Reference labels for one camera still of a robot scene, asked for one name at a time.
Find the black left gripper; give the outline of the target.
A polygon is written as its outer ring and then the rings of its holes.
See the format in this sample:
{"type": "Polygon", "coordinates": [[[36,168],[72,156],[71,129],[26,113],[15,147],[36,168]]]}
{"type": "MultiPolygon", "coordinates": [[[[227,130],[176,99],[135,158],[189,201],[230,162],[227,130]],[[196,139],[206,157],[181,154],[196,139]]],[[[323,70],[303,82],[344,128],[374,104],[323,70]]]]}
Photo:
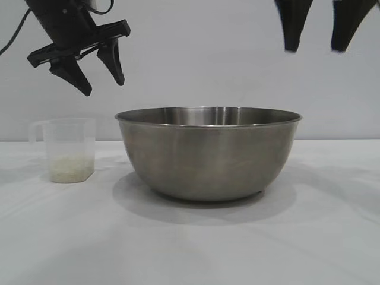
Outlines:
{"type": "Polygon", "coordinates": [[[125,77],[119,58],[118,39],[128,37],[131,29],[126,20],[96,25],[84,1],[27,1],[52,43],[27,57],[33,67],[50,61],[49,71],[70,83],[85,96],[92,86],[74,58],[81,51],[99,46],[97,57],[119,86],[125,77]]]}

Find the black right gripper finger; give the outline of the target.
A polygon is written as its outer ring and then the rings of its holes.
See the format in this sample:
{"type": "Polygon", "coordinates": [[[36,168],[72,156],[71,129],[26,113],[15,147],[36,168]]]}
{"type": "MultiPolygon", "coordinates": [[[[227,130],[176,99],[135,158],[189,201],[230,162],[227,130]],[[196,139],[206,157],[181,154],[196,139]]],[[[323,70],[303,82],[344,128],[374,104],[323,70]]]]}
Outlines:
{"type": "Polygon", "coordinates": [[[345,52],[361,22],[372,9],[372,1],[333,1],[334,25],[331,49],[345,52]]]}
{"type": "Polygon", "coordinates": [[[283,28],[284,49],[297,52],[312,0],[275,0],[283,28]]]}

